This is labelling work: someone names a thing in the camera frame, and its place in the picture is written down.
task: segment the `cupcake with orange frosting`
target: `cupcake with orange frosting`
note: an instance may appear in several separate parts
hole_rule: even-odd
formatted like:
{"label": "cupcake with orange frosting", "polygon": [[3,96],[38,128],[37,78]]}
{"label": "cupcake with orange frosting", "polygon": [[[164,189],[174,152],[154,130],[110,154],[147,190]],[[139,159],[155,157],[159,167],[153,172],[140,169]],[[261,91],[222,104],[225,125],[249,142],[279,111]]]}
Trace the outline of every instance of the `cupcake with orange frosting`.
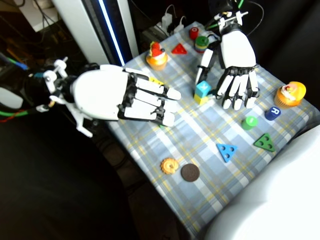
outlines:
{"label": "cupcake with orange frosting", "polygon": [[291,81],[276,91],[274,103],[282,109],[298,106],[306,95],[306,91],[306,86],[301,82]]}
{"label": "cupcake with orange frosting", "polygon": [[150,44],[149,54],[146,56],[146,62],[156,71],[161,71],[165,68],[168,61],[168,55],[165,50],[160,47],[160,44],[153,41]]}

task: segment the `stacked cubes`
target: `stacked cubes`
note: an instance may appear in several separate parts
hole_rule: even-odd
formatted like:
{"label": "stacked cubes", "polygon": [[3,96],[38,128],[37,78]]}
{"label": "stacked cubes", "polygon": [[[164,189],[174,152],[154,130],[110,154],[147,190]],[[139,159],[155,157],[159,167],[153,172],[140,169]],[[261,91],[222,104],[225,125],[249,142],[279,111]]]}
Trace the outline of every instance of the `stacked cubes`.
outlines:
{"label": "stacked cubes", "polygon": [[200,82],[195,87],[194,100],[199,104],[204,104],[208,101],[208,93],[211,90],[211,86],[206,81]]}

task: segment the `table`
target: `table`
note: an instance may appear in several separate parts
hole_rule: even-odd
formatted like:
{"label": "table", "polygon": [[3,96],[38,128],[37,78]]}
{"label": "table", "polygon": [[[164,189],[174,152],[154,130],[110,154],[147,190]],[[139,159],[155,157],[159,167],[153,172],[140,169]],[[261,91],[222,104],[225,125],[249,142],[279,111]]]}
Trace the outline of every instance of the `table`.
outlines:
{"label": "table", "polygon": [[[201,24],[194,22],[161,43],[168,53],[163,71],[153,71],[145,61],[146,53],[125,66],[145,71],[170,87],[179,90],[178,112],[174,127],[159,127],[152,122],[119,120],[109,122],[109,128],[146,174],[193,238],[198,238],[204,227],[229,203],[292,139],[297,133],[320,123],[320,113],[306,100],[298,107],[285,109],[274,121],[264,112],[274,106],[275,90],[283,85],[264,68],[256,69],[260,97],[252,109],[244,106],[239,111],[224,110],[221,100],[211,98],[199,106],[193,99],[194,81],[202,54],[193,48],[189,29]],[[171,54],[181,43],[187,55]],[[208,75],[208,82],[216,86],[223,70],[219,64]],[[241,121],[255,116],[258,126],[243,130]],[[253,143],[269,133],[275,152],[255,147]],[[232,159],[225,163],[216,144],[236,145]],[[180,168],[173,175],[161,171],[165,158],[174,158]],[[183,180],[180,169],[193,163],[199,167],[200,177],[194,182]]]}

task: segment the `blue triangle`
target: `blue triangle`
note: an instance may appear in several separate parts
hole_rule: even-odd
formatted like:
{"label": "blue triangle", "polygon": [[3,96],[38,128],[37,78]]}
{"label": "blue triangle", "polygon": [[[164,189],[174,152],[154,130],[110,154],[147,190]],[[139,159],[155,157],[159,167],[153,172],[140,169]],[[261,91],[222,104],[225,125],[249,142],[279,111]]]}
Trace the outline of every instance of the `blue triangle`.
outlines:
{"label": "blue triangle", "polygon": [[227,163],[232,158],[237,150],[237,146],[228,144],[217,144],[219,152],[221,153],[224,161]]}

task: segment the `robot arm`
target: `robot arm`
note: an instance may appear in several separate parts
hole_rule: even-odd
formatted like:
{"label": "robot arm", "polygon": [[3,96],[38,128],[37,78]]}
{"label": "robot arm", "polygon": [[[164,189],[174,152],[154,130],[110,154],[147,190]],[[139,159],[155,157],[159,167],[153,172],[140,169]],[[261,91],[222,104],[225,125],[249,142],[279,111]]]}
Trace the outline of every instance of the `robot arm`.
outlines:
{"label": "robot arm", "polygon": [[149,81],[150,76],[146,73],[106,64],[59,86],[55,72],[63,76],[64,81],[68,80],[68,75],[63,61],[56,63],[54,71],[44,73],[50,99],[66,105],[76,120],[77,130],[86,136],[92,137],[92,133],[83,127],[84,119],[117,121],[120,118],[152,121],[168,127],[174,125],[175,102],[162,97],[179,100],[181,93]]}
{"label": "robot arm", "polygon": [[[221,34],[221,58],[225,72],[219,80],[216,90],[212,92],[217,97],[223,97],[224,95],[222,101],[224,109],[228,109],[233,104],[233,108],[239,110],[246,90],[245,106],[247,108],[252,108],[259,96],[255,72],[256,56],[247,36],[241,31],[242,16],[246,14],[248,12],[241,13],[237,10],[236,12],[217,14],[214,17],[218,21],[217,25]],[[195,80],[196,85],[199,81],[207,78],[208,71],[211,68],[210,62],[213,61],[213,53],[212,49],[206,49],[204,52]]]}

